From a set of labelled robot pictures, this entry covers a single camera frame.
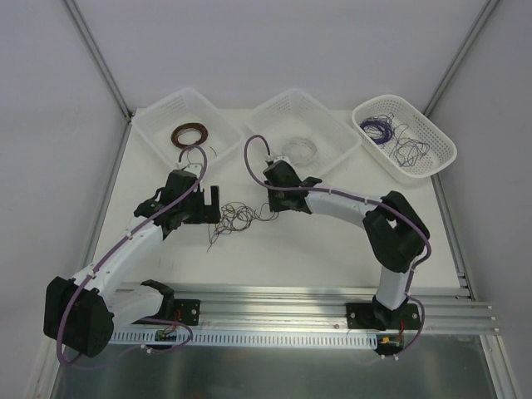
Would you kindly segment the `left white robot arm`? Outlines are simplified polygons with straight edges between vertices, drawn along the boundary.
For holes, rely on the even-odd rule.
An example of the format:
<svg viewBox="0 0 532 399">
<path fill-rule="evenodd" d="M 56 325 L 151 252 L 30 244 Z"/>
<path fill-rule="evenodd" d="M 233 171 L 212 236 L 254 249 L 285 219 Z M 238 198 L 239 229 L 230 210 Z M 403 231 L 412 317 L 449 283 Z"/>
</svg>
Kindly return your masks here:
<svg viewBox="0 0 532 399">
<path fill-rule="evenodd" d="M 148 279 L 127 294 L 116 290 L 181 225 L 219 222 L 219 187 L 211 187 L 206 200 L 203 177 L 197 164 L 172 170 L 165 185 L 136 207 L 106 253 L 71 278 L 56 277 L 47 285 L 43 332 L 55 340 L 61 363 L 67 361 L 65 347 L 95 357 L 115 331 L 144 318 L 177 323 L 175 292 L 169 286 Z"/>
</svg>

